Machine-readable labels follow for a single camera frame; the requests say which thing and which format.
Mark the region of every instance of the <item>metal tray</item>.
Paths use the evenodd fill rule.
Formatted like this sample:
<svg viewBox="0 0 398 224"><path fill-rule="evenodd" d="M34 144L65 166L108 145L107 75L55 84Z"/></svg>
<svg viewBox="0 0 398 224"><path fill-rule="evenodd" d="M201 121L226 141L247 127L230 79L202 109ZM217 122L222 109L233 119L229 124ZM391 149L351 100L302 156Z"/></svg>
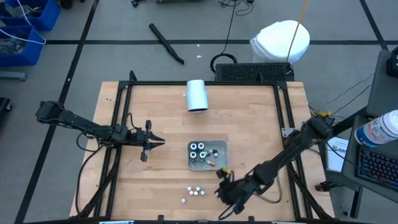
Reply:
<svg viewBox="0 0 398 224"><path fill-rule="evenodd" d="M210 155L206 157L206 160L210 160L215 162L215 166L212 167L206 162L200 161L198 158L196 162L192 162L189 158L189 154L191 153L190 145L192 143L199 144L203 143L205 145L204 150L207 149L216 149L218 153L218 157L215 158L214 155ZM228 160L228 144L225 140L203 140L203 141L190 141L187 146L187 161L188 161L188 168L190 170L218 170L220 168L227 168L229 164Z"/></svg>

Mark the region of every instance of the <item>plastic bottle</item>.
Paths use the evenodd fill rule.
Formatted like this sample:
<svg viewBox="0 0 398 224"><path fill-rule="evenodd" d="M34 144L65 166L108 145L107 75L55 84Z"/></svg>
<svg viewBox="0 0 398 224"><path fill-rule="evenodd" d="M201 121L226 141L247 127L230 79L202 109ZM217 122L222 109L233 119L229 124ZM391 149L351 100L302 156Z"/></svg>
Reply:
<svg viewBox="0 0 398 224"><path fill-rule="evenodd" d="M354 133L355 140L364 146L376 147L398 139L398 110L359 127Z"/></svg>

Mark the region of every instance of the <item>orange object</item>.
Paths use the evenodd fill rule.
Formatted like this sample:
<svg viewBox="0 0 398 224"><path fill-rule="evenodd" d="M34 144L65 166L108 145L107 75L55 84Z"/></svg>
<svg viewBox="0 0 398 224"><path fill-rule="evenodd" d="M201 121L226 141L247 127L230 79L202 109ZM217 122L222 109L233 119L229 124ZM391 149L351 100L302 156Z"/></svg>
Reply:
<svg viewBox="0 0 398 224"><path fill-rule="evenodd" d="M206 162L207 162L207 164L209 164L212 167L214 167L216 165L214 162L211 162L211 161L206 161Z"/></svg>

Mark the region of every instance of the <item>black handle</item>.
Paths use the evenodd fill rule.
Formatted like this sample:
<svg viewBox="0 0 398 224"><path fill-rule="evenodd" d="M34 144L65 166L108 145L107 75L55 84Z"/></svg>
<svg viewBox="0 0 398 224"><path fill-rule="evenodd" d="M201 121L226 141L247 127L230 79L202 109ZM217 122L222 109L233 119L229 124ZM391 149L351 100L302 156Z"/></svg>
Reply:
<svg viewBox="0 0 398 224"><path fill-rule="evenodd" d="M163 35L159 32L159 30L156 29L156 26L154 24L149 24L149 28L151 31L156 35L156 37L159 39L159 42L166 48L168 53L178 62L181 64L184 64L184 60L180 58L177 53L174 51L174 49L170 46L170 44L167 42L167 40L163 37Z"/></svg>

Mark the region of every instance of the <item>small vial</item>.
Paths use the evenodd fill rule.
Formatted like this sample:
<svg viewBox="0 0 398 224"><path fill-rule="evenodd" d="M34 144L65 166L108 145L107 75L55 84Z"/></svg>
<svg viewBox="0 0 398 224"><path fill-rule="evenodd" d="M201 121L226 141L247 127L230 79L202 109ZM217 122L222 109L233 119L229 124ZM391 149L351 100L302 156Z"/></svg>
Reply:
<svg viewBox="0 0 398 224"><path fill-rule="evenodd" d="M195 143L191 144L191 150L195 151L197 149L197 145Z"/></svg>
<svg viewBox="0 0 398 224"><path fill-rule="evenodd" d="M206 161L207 162L207 164L209 164L211 167L214 167L216 164L214 163L214 162L211 162L211 161Z"/></svg>
<svg viewBox="0 0 398 224"><path fill-rule="evenodd" d="M199 144L198 144L198 148L199 148L200 150L202 150L202 149L205 148L205 145L204 145L203 143L199 143Z"/></svg>
<svg viewBox="0 0 398 224"><path fill-rule="evenodd" d="M205 152L200 152L200 153L199 153L199 158L200 158L200 160L201 160L202 162L205 161L206 156L207 156L207 153L205 153Z"/></svg>
<svg viewBox="0 0 398 224"><path fill-rule="evenodd" d="M196 162L198 155L195 152L191 152L189 157L191 158L191 162Z"/></svg>
<svg viewBox="0 0 398 224"><path fill-rule="evenodd" d="M208 152L209 152L210 154L213 154L213 153L217 153L217 150L216 150L216 149L209 149Z"/></svg>

